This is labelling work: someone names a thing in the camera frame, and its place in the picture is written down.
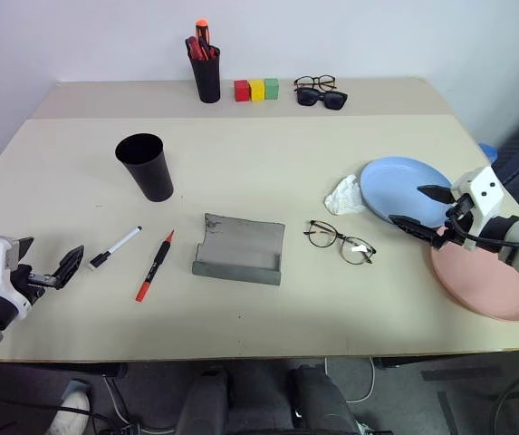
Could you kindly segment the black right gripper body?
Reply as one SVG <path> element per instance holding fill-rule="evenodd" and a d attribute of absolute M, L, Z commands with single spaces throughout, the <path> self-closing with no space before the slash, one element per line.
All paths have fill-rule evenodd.
<path fill-rule="evenodd" d="M 467 195 L 463 195 L 460 199 L 454 199 L 452 194 L 443 194 L 441 201 L 450 206 L 446 212 L 442 245 L 454 243 L 463 246 L 466 241 L 474 244 L 475 241 L 469 234 L 473 224 L 472 199 Z"/>

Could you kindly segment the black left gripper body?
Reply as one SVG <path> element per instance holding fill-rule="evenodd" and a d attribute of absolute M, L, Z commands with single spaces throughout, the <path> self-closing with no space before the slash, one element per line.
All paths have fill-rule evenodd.
<path fill-rule="evenodd" d="M 28 265 L 19 265 L 10 274 L 14 289 L 30 303 L 34 304 L 45 293 L 45 288 L 56 288 L 57 278 L 51 275 L 37 275 Z"/>

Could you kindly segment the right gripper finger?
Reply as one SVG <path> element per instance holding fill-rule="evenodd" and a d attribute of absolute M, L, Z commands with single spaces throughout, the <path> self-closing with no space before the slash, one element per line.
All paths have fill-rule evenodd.
<path fill-rule="evenodd" d="M 422 225 L 418 220 L 401 215 L 389 215 L 389 220 L 405 233 L 428 242 L 431 247 L 440 249 L 445 243 L 446 238 L 431 227 Z"/>
<path fill-rule="evenodd" d="M 454 204 L 455 197 L 450 188 L 438 185 L 424 185 L 418 186 L 417 190 L 425 196 L 443 204 Z"/>

